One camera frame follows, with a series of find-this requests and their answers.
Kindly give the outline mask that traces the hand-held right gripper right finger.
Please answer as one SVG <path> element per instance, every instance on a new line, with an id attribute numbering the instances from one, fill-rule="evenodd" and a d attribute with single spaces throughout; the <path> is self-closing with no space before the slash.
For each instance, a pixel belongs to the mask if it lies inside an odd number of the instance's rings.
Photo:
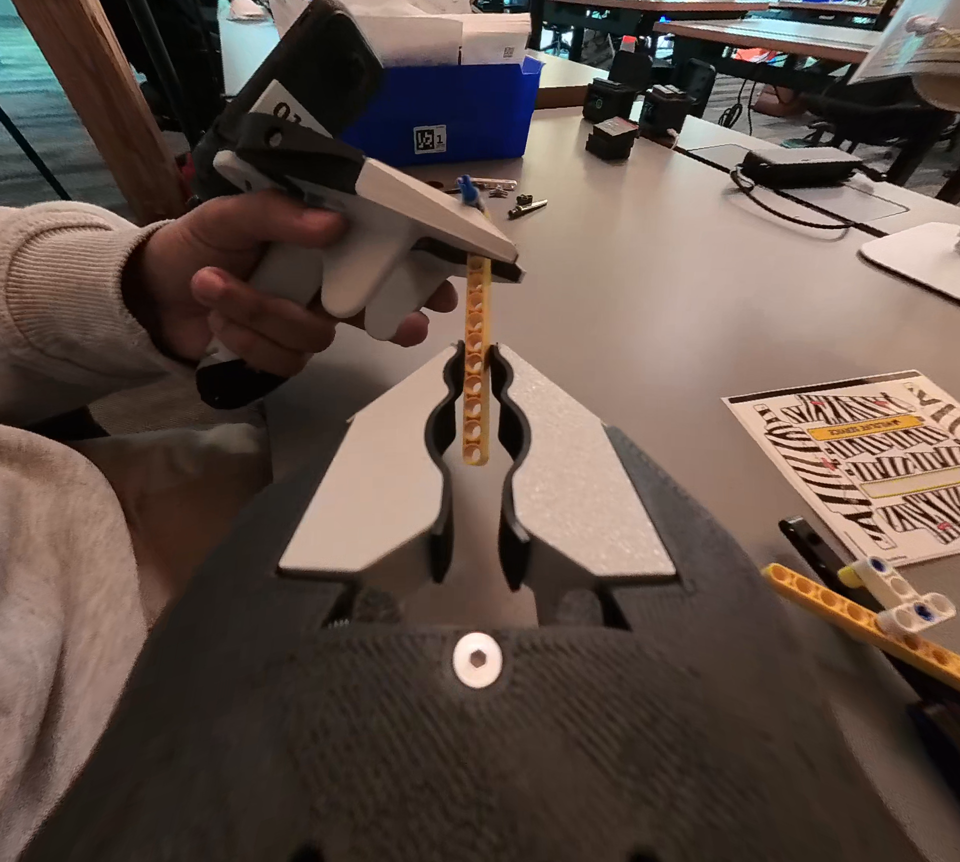
<path id="1" fill-rule="evenodd" d="M 676 577 L 608 427 L 517 352 L 489 352 L 497 437 L 510 458 L 498 555 L 512 591 L 564 592 Z"/>

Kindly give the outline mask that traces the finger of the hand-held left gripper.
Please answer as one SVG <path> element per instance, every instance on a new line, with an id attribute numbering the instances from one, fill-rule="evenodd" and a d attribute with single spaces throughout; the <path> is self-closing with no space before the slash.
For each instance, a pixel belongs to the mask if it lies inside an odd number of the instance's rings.
<path id="1" fill-rule="evenodd" d="M 360 199 L 400 218 L 413 252 L 448 263 L 457 273 L 466 270 L 470 256 L 479 256 L 489 260 L 494 281 L 524 279 L 517 246 L 479 204 L 466 204 L 370 157 L 354 190 Z"/>

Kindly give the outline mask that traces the person's left forearm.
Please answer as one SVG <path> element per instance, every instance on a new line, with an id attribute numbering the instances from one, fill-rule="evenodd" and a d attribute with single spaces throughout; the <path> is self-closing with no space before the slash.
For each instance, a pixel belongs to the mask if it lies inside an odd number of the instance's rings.
<path id="1" fill-rule="evenodd" d="M 166 225 L 77 201 L 1 209 L 2 424 L 27 428 L 186 374 L 122 289 L 127 263 Z"/>

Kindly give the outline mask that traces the scattered small lego pieces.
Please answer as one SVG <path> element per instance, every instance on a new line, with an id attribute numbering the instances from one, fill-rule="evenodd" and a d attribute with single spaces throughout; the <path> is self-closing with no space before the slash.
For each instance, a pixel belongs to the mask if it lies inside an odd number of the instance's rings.
<path id="1" fill-rule="evenodd" d="M 467 201 L 477 207 L 486 197 L 506 199 L 512 195 L 514 196 L 514 205 L 507 212 L 507 218 L 510 220 L 522 218 L 548 205 L 548 200 L 545 198 L 537 199 L 531 194 L 522 193 L 519 189 L 519 183 L 512 178 L 467 176 L 466 180 L 472 185 L 470 190 L 475 189 L 478 193 L 476 196 L 464 194 L 463 186 L 460 185 L 461 179 L 450 185 L 439 180 L 427 180 L 426 184 L 445 195 Z"/>

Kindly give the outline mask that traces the black lego beam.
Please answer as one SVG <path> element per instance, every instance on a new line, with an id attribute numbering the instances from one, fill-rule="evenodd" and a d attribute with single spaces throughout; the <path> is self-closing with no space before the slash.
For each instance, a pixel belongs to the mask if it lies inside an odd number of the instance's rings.
<path id="1" fill-rule="evenodd" d="M 844 591 L 839 572 L 846 568 L 846 562 L 807 520 L 802 517 L 782 519 L 777 528 L 825 587 L 834 592 Z"/>

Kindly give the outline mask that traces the long yellow lego beam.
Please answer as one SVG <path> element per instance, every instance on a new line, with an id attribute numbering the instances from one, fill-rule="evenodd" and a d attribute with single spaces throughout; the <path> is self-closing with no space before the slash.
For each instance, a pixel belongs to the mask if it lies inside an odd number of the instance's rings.
<path id="1" fill-rule="evenodd" d="M 938 683 L 959 691 L 958 653 L 918 633 L 886 633 L 879 624 L 877 613 L 779 563 L 771 563 L 760 571 L 781 597 L 820 617 L 852 639 L 868 644 Z"/>

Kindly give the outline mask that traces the person's left hand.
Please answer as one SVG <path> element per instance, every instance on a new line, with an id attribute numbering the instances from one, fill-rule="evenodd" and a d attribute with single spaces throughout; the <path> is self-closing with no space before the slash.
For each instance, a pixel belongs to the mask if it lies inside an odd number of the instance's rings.
<path id="1" fill-rule="evenodd" d="M 327 249 L 345 221 L 277 191 L 214 198 L 170 220 L 123 271 L 126 309 L 166 357 L 195 366 L 222 343 L 255 370 L 299 374 L 333 344 L 339 321 L 318 300 L 299 304 L 252 284 L 273 243 Z"/>

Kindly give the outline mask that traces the blue plastic bin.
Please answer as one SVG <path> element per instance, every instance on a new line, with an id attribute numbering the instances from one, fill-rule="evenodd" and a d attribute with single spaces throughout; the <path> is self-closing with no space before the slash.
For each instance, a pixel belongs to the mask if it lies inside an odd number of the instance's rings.
<path id="1" fill-rule="evenodd" d="M 388 68 L 341 138 L 395 168 L 521 158 L 543 68 L 529 56 L 520 64 Z"/>

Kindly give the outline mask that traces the pile of white paper bags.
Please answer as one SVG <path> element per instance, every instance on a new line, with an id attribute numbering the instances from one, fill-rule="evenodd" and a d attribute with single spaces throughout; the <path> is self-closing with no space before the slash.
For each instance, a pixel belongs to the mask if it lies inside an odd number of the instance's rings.
<path id="1" fill-rule="evenodd" d="M 283 38 L 321 0 L 270 0 Z M 471 0 L 334 0 L 345 7 L 385 67 L 520 64 L 529 13 L 476 12 Z"/>

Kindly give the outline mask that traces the black box with red dot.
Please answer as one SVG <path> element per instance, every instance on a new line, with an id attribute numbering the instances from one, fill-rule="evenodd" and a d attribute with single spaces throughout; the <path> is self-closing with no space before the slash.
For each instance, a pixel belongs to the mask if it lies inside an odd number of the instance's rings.
<path id="1" fill-rule="evenodd" d="M 611 116 L 593 125 L 584 148 L 599 160 L 622 163 L 630 159 L 638 137 L 637 123 L 621 116 Z"/>

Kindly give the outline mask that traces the black charger box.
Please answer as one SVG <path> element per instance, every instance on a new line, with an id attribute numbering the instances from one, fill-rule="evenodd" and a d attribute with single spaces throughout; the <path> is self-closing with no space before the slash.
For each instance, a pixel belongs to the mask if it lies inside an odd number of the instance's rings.
<path id="1" fill-rule="evenodd" d="M 644 95 L 638 128 L 650 138 L 674 137 L 682 130 L 694 98 L 673 84 L 655 84 Z"/>

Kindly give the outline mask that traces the long wooden desk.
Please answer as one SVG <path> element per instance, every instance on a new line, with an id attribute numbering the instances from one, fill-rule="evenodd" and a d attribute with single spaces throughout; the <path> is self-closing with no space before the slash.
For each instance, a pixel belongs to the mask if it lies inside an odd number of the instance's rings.
<path id="1" fill-rule="evenodd" d="M 581 63 L 587 30 L 645 38 L 663 20 L 736 20 L 771 7 L 755 0 L 546 0 L 543 23 L 546 28 L 571 30 L 568 58 Z"/>

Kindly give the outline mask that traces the black power adapter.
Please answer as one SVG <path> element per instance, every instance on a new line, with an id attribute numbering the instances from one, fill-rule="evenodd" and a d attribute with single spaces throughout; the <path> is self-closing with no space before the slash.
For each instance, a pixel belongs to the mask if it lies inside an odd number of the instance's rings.
<path id="1" fill-rule="evenodd" d="M 735 171 L 751 184 L 772 191 L 845 184 L 865 167 L 839 148 L 751 148 Z"/>

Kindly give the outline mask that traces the white monitor stand base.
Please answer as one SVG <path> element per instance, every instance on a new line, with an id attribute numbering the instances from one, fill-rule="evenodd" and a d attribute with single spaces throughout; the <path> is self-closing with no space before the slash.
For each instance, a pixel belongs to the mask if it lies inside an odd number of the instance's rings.
<path id="1" fill-rule="evenodd" d="M 959 303 L 959 226 L 931 221 L 862 245 L 875 268 Z"/>

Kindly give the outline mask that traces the wooden post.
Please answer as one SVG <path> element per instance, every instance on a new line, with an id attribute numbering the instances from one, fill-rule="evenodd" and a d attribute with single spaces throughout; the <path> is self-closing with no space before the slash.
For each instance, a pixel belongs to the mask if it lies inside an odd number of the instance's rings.
<path id="1" fill-rule="evenodd" d="M 186 211 L 186 184 L 100 0 L 11 0 L 140 223 Z"/>

